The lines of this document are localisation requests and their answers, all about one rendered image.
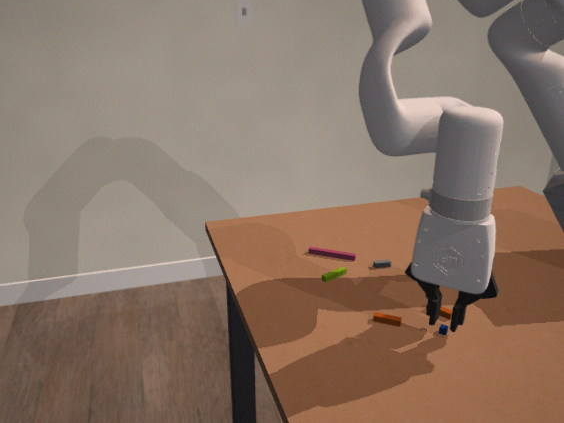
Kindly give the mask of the grey rod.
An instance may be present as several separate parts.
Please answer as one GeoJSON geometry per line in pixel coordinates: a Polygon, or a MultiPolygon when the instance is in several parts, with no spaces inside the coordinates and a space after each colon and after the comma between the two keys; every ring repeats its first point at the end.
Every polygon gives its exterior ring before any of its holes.
{"type": "Polygon", "coordinates": [[[374,268],[391,267],[391,261],[390,260],[373,261],[373,266],[374,266],[374,268]]]}

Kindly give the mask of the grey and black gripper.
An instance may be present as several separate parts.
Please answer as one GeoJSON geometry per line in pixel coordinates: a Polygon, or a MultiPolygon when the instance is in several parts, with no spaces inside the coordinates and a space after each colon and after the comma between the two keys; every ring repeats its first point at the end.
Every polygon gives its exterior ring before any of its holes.
{"type": "Polygon", "coordinates": [[[492,272],[494,253],[495,218],[492,214],[482,220],[462,221],[440,216],[428,206],[424,208],[412,262],[405,274],[417,281],[426,293],[429,325],[435,325],[440,315],[440,286],[459,291],[452,310],[452,332],[463,325],[466,306],[497,296],[498,287],[492,272]]]}

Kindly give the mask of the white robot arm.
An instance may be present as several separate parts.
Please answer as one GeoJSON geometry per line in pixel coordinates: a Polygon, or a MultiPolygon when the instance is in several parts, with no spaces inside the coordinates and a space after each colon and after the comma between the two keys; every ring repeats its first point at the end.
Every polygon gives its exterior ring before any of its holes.
{"type": "MultiPolygon", "coordinates": [[[[429,33],[426,1],[362,3],[373,43],[360,73],[359,100],[371,141],[387,156],[436,152],[433,186],[422,188],[420,197],[446,218],[487,218],[502,116],[453,97],[398,101],[391,60],[429,33]]],[[[556,180],[564,180],[564,57],[548,48],[563,39],[564,0],[521,0],[488,31],[490,48],[516,82],[560,167],[553,173],[556,180]]]]}

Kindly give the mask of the dark pink rod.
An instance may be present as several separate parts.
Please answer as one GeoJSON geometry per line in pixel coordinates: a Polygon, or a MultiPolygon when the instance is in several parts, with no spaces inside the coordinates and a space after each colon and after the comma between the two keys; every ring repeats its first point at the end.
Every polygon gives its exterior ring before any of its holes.
{"type": "Polygon", "coordinates": [[[316,247],[309,247],[308,253],[309,254],[315,254],[315,255],[321,255],[321,256],[327,256],[327,257],[333,257],[333,258],[339,258],[339,259],[352,260],[352,261],[355,261],[355,259],[356,259],[356,254],[354,254],[354,253],[347,253],[347,252],[328,250],[328,249],[322,249],[322,248],[316,248],[316,247]]]}

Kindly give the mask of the orange rod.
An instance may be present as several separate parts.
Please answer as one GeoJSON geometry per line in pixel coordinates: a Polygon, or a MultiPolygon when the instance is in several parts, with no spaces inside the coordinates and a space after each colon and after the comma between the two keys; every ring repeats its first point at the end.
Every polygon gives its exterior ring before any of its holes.
{"type": "Polygon", "coordinates": [[[396,317],[396,316],[391,316],[391,315],[386,315],[376,312],[374,313],[373,316],[373,322],[378,322],[378,323],[383,323],[383,324],[388,324],[398,327],[400,327],[401,325],[401,319],[402,317],[396,317]]]}
{"type": "Polygon", "coordinates": [[[446,309],[446,308],[444,308],[444,307],[441,307],[441,309],[440,309],[440,315],[439,315],[439,316],[442,316],[442,317],[444,317],[444,318],[447,318],[447,319],[451,320],[452,311],[449,310],[449,309],[446,309]]]}

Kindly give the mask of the lime green rod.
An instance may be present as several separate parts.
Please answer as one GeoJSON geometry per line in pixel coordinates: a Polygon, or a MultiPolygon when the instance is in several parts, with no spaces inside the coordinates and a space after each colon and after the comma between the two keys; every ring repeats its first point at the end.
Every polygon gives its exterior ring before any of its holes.
{"type": "Polygon", "coordinates": [[[338,268],[336,270],[333,270],[331,272],[328,272],[326,274],[322,275],[322,281],[324,282],[328,282],[330,280],[333,280],[337,277],[340,277],[342,275],[345,275],[347,273],[347,269],[344,267],[338,268]]]}

